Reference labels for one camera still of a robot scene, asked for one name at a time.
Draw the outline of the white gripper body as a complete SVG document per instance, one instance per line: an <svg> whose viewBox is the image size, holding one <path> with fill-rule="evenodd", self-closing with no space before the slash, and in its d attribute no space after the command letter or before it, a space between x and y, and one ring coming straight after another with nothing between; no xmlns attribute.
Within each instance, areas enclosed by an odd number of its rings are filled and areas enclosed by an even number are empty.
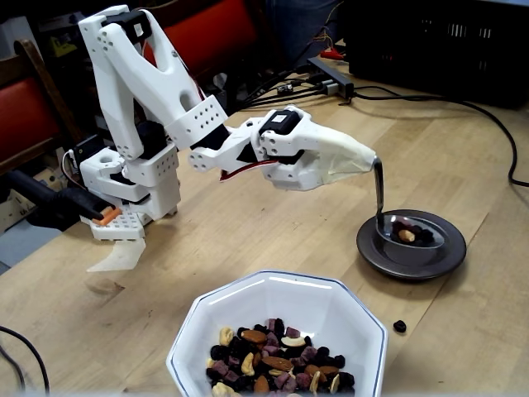
<svg viewBox="0 0 529 397"><path fill-rule="evenodd" d="M324 185L322 128L295 106L272 110L250 127L250 145L263 176L277 189L308 191Z"/></svg>

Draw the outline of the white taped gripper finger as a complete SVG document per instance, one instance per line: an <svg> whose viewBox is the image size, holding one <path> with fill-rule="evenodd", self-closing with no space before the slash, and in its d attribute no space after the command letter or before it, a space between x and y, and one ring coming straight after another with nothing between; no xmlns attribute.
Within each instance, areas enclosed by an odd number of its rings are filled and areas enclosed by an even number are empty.
<svg viewBox="0 0 529 397"><path fill-rule="evenodd" d="M312 143L311 149L318 153L343 154L366 161L366 172L371 171L376 154L374 150L358 142L343 132L308 122L304 127L306 139Z"/></svg>
<svg viewBox="0 0 529 397"><path fill-rule="evenodd" d="M308 169L320 186L364 174L366 161L343 154L321 153L314 156Z"/></svg>

